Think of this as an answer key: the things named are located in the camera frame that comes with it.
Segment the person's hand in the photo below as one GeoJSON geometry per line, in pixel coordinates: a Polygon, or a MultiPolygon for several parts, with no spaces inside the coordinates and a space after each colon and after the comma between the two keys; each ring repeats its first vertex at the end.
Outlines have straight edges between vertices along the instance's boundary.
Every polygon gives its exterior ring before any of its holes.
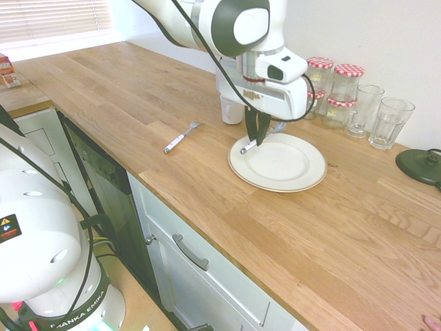
{"type": "Polygon", "coordinates": [[[423,316],[422,320],[424,321],[424,324],[430,329],[430,331],[441,331],[441,325],[428,316],[423,316]]]}

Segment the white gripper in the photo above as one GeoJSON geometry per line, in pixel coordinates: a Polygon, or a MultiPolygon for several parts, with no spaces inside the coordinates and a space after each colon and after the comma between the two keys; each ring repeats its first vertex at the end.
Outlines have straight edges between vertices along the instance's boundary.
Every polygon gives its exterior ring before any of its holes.
{"type": "Polygon", "coordinates": [[[220,64],[226,71],[234,87],[227,82],[223,73],[216,70],[216,88],[219,93],[232,101],[254,106],[245,108],[245,125],[250,141],[261,145],[268,132],[271,116],[284,120],[298,119],[307,110],[307,83],[302,77],[291,83],[265,81],[252,83],[245,80],[237,69],[236,60],[221,58],[220,64]]]}

